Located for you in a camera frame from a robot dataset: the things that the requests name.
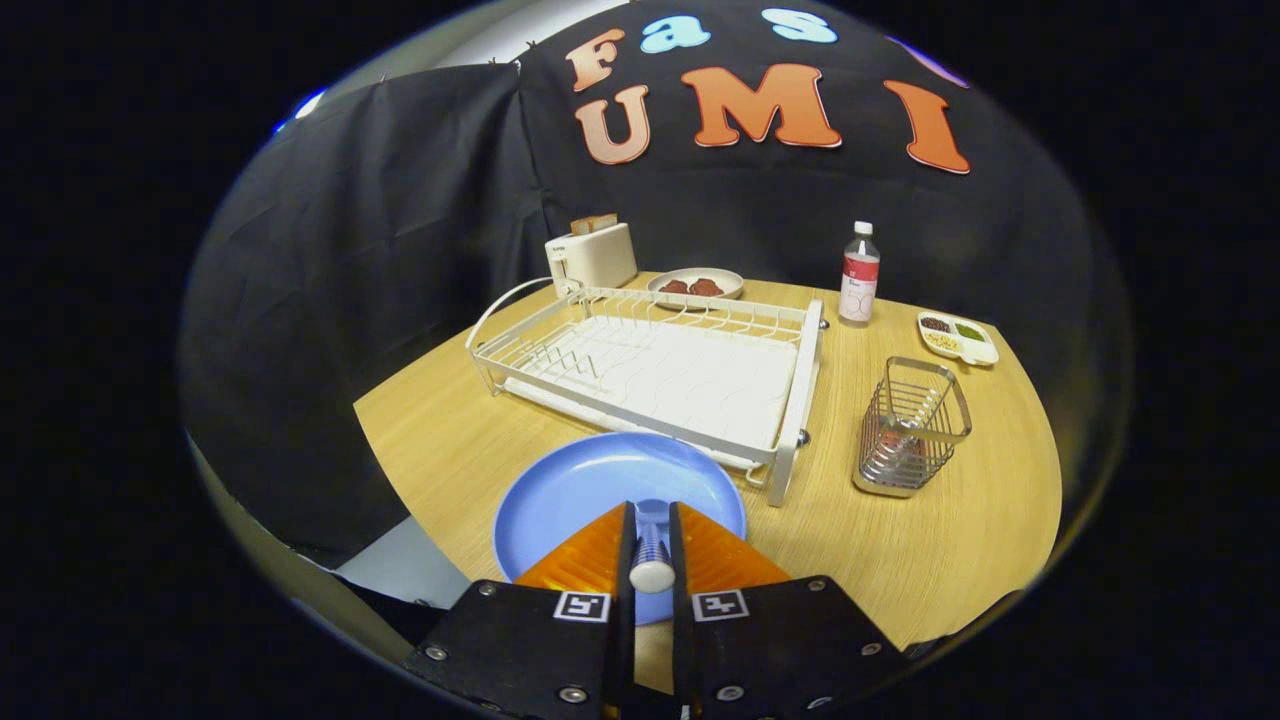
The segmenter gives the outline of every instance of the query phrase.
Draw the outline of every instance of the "orange letter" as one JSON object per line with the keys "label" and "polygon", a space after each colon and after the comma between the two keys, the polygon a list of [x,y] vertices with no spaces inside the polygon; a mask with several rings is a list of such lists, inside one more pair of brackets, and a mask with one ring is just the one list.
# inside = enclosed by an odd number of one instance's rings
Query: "orange letter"
{"label": "orange letter", "polygon": [[582,92],[588,87],[609,77],[613,68],[605,68],[602,63],[612,63],[618,59],[618,46],[614,40],[622,40],[626,33],[618,28],[594,37],[577,50],[573,50],[564,59],[573,63],[573,72],[577,73],[577,82],[573,83],[573,92]]}
{"label": "orange letter", "polygon": [[771,65],[753,91],[724,68],[689,70],[680,79],[698,94],[703,113],[703,129],[694,142],[703,147],[721,147],[737,142],[737,131],[728,127],[727,114],[756,142],[762,142],[773,124],[773,115],[782,113],[782,124],[774,136],[787,145],[838,147],[840,133],[827,124],[827,111],[818,95],[822,72],[809,65]]}
{"label": "orange letter", "polygon": [[918,163],[941,168],[960,176],[969,173],[969,160],[956,150],[956,141],[951,137],[951,126],[942,110],[947,108],[947,101],[937,95],[908,85],[896,79],[884,81],[884,87],[890,88],[902,100],[906,108],[906,117],[911,120],[911,132],[915,137],[906,146],[906,154]]}
{"label": "orange letter", "polygon": [[627,124],[631,126],[631,137],[622,143],[611,141],[609,128],[604,126],[604,109],[609,106],[608,100],[593,100],[573,113],[577,122],[582,123],[586,151],[591,154],[591,158],[595,158],[596,163],[605,165],[630,163],[649,147],[649,115],[644,111],[644,96],[648,94],[649,86],[637,85],[613,96],[626,108]]}

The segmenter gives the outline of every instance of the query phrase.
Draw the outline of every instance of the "gray floor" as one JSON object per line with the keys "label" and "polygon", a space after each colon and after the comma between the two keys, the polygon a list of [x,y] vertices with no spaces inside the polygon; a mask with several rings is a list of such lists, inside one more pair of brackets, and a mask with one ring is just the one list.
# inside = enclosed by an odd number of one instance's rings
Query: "gray floor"
{"label": "gray floor", "polygon": [[406,602],[452,607],[470,585],[412,516],[337,570],[346,580]]}

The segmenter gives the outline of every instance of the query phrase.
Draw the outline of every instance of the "metal utensil holder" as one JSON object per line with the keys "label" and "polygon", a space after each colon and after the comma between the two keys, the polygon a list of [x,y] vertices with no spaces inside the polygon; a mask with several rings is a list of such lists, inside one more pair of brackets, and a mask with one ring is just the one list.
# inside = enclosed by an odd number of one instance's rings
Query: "metal utensil holder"
{"label": "metal utensil holder", "polygon": [[[959,418],[957,425],[952,419]],[[951,370],[890,357],[863,418],[854,484],[878,495],[915,495],[969,437],[969,404]]]}

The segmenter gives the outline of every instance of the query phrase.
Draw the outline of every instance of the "wooden table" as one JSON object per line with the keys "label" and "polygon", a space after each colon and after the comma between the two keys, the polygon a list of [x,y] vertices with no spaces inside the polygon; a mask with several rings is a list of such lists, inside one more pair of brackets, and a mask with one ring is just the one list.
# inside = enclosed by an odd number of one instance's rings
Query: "wooden table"
{"label": "wooden table", "polygon": [[[643,288],[655,273],[626,287]],[[824,302],[822,368],[783,507],[730,471],[748,541],[792,577],[827,574],[899,647],[955,633],[1029,584],[1057,533],[1062,482],[1036,389],[1000,332],[992,368],[929,352],[918,307],[876,301],[865,329],[838,322],[835,290],[746,281],[740,300],[804,309]],[[554,300],[552,287],[485,324],[486,340]],[[507,488],[535,460],[600,432],[509,393],[489,395],[463,348],[438,346],[355,404],[369,443],[413,518],[471,579],[502,579],[492,528]],[[891,355],[950,368],[973,433],[914,497],[868,495],[851,482],[859,423]],[[671,692],[671,621],[636,629],[636,682]]]}

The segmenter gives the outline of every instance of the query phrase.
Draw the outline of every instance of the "green herbs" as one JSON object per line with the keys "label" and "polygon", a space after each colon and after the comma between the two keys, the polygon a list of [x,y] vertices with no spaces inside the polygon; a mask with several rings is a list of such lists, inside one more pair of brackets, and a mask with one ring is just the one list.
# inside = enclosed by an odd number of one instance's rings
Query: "green herbs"
{"label": "green herbs", "polygon": [[969,340],[977,340],[977,341],[982,341],[983,340],[982,338],[982,333],[979,333],[978,331],[970,328],[969,325],[961,325],[960,323],[956,323],[956,332],[960,333],[961,336],[969,338]]}

